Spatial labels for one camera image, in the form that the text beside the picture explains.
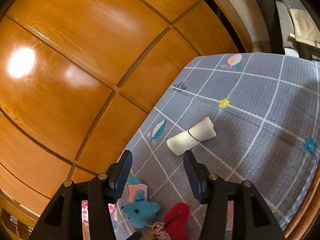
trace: gray grid bed sheet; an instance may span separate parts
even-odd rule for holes
[[[319,160],[319,150],[303,150],[306,138],[320,141],[320,64],[284,55],[246,53],[233,66],[233,54],[197,57],[166,90],[126,149],[132,151],[131,175],[148,185],[148,198],[160,204],[156,221],[170,208],[190,206],[190,239],[199,237],[205,206],[194,198],[182,164],[166,140],[205,117],[217,136],[200,143],[193,153],[210,172],[225,180],[251,180],[282,229],[305,196]],[[229,105],[219,107],[228,98]],[[166,120],[163,133],[151,140],[154,127]],[[128,200],[124,190],[118,206]],[[136,231],[121,210],[117,239]],[[149,239],[149,228],[143,229]]]

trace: screw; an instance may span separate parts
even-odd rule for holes
[[[64,185],[65,187],[71,186],[71,185],[72,185],[72,180],[70,180],[70,179],[66,180],[66,181],[63,183],[63,185]]]
[[[252,183],[251,183],[251,181],[245,180],[243,182],[243,185],[245,185],[246,187],[251,187]]]
[[[215,174],[215,173],[210,173],[210,174],[208,175],[208,177],[209,177],[209,179],[216,180],[216,179],[218,178],[218,175]]]
[[[101,174],[98,175],[99,179],[106,179],[107,177],[108,177],[108,175],[105,174],[105,173],[101,173]]]

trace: black elastic band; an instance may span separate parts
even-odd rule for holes
[[[198,141],[198,142],[201,142],[201,141],[197,140],[196,138],[194,138],[194,137],[191,135],[191,133],[189,132],[189,130],[188,130],[188,133],[190,134],[190,136],[191,136],[193,139],[195,139],[195,140]]]

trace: plush toy head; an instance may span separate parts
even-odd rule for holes
[[[160,206],[156,202],[149,202],[144,197],[144,191],[138,190],[134,201],[126,204],[122,211],[128,217],[129,222],[135,228],[144,228],[152,225]]]

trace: wooden floor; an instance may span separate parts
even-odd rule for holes
[[[0,22],[0,187],[41,214],[116,162],[182,68],[238,52],[205,0],[16,0]]]

